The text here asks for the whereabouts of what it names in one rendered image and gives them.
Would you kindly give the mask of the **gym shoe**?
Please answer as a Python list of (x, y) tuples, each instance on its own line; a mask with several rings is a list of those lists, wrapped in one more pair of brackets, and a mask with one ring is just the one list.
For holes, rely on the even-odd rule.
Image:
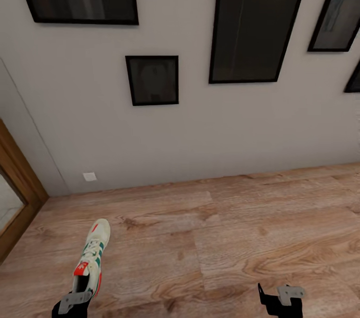
[(99, 293), (102, 282), (101, 259), (111, 236), (111, 224), (106, 218), (92, 226), (85, 248), (73, 276), (73, 293), (92, 291), (92, 299)]

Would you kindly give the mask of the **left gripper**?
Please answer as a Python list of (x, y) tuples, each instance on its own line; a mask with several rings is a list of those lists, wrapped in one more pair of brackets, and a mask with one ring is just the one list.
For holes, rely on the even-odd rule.
[(89, 302), (75, 304), (67, 314), (59, 315), (60, 305), (57, 304), (52, 310), (52, 318), (88, 318)]

